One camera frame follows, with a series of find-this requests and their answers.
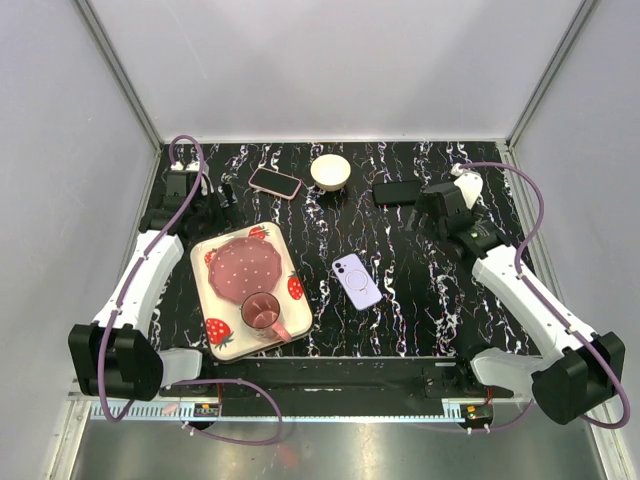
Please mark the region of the pink phone case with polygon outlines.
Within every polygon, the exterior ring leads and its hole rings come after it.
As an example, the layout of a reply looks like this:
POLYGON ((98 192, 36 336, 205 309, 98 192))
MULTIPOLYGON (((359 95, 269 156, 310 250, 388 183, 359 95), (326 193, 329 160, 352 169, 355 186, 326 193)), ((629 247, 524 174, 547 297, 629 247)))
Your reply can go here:
POLYGON ((301 187, 301 180, 278 171, 257 168, 250 177, 250 187, 265 193, 292 200, 301 187))

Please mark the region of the lilac cased phone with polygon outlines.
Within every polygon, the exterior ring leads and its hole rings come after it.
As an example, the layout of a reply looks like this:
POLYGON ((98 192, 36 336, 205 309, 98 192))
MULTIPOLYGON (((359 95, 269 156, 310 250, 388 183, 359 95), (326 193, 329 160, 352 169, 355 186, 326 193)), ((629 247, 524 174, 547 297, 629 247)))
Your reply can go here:
POLYGON ((356 254, 334 260, 332 269, 356 310, 366 310, 382 300, 377 284, 356 254))

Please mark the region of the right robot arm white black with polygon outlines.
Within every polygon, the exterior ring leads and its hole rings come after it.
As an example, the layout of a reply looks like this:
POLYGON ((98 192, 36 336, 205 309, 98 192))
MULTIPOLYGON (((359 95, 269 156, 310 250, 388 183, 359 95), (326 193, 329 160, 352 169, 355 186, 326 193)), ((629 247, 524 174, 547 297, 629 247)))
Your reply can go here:
POLYGON ((409 220, 412 230, 440 243, 471 276, 489 289, 533 339, 539 353, 519 356, 475 346, 454 371, 466 396, 499 387, 534 400, 560 425, 618 393, 626 347, 613 332, 598 334, 574 316, 517 259, 517 250, 491 221, 480 219, 475 202, 481 180, 462 176, 421 189, 409 220))

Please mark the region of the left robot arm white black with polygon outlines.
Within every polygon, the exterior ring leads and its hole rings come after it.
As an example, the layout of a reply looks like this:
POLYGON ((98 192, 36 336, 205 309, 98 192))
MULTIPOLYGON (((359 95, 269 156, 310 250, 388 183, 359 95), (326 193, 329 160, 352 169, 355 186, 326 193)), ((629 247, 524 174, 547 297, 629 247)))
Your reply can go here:
POLYGON ((135 249, 104 307, 76 324, 68 345, 80 391, 149 401, 176 382, 196 396, 215 386, 216 372, 197 349, 156 351, 148 338, 156 304, 185 250, 231 225, 232 187, 214 186, 196 169, 172 170, 158 204, 147 210, 135 249))

